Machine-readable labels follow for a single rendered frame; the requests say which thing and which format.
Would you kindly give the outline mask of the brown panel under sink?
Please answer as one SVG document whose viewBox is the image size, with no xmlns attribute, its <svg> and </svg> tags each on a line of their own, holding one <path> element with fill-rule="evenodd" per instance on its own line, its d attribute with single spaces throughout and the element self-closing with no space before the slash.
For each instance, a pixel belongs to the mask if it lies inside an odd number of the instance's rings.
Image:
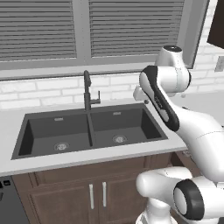
<svg viewBox="0 0 224 224">
<path fill-rule="evenodd" d="M 122 172 L 135 172 L 149 168 L 151 157 L 126 158 L 97 164 L 84 164 L 48 171 L 35 171 L 33 173 L 37 185 L 54 184 L 72 180 L 91 179 L 105 175 Z"/>
</svg>

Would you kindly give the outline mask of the dark grey double sink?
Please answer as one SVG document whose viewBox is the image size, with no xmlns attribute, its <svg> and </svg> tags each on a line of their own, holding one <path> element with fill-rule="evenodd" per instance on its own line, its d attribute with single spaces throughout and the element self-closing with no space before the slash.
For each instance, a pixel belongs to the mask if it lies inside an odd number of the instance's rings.
<svg viewBox="0 0 224 224">
<path fill-rule="evenodd" d="M 12 159 L 165 140 L 142 103 L 82 108 L 24 116 Z"/>
</svg>

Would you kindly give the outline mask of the dark grey dishwasher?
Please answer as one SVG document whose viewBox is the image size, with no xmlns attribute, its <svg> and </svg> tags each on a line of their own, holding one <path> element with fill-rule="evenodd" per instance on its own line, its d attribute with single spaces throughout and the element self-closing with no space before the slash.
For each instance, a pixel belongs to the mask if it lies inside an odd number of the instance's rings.
<svg viewBox="0 0 224 224">
<path fill-rule="evenodd" d="M 30 224 L 11 176 L 0 177 L 0 224 Z"/>
</svg>

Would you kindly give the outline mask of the grey window with blinds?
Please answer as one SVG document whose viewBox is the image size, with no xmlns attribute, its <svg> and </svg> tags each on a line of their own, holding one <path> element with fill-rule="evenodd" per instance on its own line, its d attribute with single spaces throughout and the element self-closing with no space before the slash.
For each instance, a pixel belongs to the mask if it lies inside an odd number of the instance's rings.
<svg viewBox="0 0 224 224">
<path fill-rule="evenodd" d="M 209 0 L 0 0 L 0 81 L 135 72 L 163 46 L 192 67 Z"/>
</svg>

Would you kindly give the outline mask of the black sink tap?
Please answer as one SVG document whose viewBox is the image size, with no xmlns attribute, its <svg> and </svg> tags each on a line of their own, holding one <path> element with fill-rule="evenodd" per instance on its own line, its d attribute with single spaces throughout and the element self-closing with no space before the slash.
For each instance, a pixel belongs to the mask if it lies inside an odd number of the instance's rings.
<svg viewBox="0 0 224 224">
<path fill-rule="evenodd" d="M 100 104 L 101 103 L 101 94 L 98 94 L 98 98 L 97 99 L 92 99 L 90 92 L 89 92 L 89 88 L 91 87 L 91 79 L 90 79 L 90 75 L 88 70 L 84 71 L 84 106 L 85 106 L 85 110 L 86 111 L 90 111 L 91 110 L 91 105 L 92 104 Z"/>
</svg>

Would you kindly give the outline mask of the brown cupboard door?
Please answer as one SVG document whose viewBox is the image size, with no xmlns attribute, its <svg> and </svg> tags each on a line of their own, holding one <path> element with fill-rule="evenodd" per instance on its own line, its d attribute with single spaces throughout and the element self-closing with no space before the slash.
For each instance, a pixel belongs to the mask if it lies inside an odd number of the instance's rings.
<svg viewBox="0 0 224 224">
<path fill-rule="evenodd" d="M 93 210 L 89 184 L 94 186 Z M 71 181 L 38 187 L 29 192 L 38 224 L 99 224 L 96 196 L 93 181 Z"/>
<path fill-rule="evenodd" d="M 137 173 L 109 176 L 99 182 L 99 223 L 136 224 L 147 199 L 136 187 Z M 102 204 L 102 182 L 107 183 L 107 206 Z"/>
</svg>

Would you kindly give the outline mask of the dark brown wall cabinet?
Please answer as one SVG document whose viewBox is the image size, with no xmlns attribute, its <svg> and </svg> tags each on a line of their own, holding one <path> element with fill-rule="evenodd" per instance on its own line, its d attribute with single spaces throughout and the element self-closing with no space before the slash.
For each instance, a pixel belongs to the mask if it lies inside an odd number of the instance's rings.
<svg viewBox="0 0 224 224">
<path fill-rule="evenodd" d="M 207 42 L 224 49 L 224 0 L 218 0 Z"/>
</svg>

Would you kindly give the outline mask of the brown base cabinet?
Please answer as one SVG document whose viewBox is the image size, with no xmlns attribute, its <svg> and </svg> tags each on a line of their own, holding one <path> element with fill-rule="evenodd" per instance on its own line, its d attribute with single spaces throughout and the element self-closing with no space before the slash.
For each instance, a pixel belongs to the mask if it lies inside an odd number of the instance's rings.
<svg viewBox="0 0 224 224">
<path fill-rule="evenodd" d="M 171 164 L 173 166 L 186 167 L 194 177 L 201 175 L 200 169 L 197 167 L 197 165 L 190 157 L 185 156 L 182 151 L 176 151 L 171 154 Z"/>
</svg>

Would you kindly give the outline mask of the grey wall socket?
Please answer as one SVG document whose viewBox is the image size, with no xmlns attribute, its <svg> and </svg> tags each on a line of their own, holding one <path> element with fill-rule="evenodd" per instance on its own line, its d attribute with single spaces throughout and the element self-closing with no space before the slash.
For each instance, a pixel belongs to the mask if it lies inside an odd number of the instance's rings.
<svg viewBox="0 0 224 224">
<path fill-rule="evenodd" d="M 214 71 L 215 72 L 223 72 L 224 71 L 224 56 L 220 56 L 218 58 Z"/>
</svg>

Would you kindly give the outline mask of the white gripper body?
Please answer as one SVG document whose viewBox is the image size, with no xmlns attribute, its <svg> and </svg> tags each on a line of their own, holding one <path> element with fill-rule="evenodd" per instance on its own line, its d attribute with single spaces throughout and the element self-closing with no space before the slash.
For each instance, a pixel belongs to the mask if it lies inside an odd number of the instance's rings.
<svg viewBox="0 0 224 224">
<path fill-rule="evenodd" d="M 136 86 L 133 97 L 136 101 L 145 101 L 147 99 L 147 95 L 139 86 Z"/>
</svg>

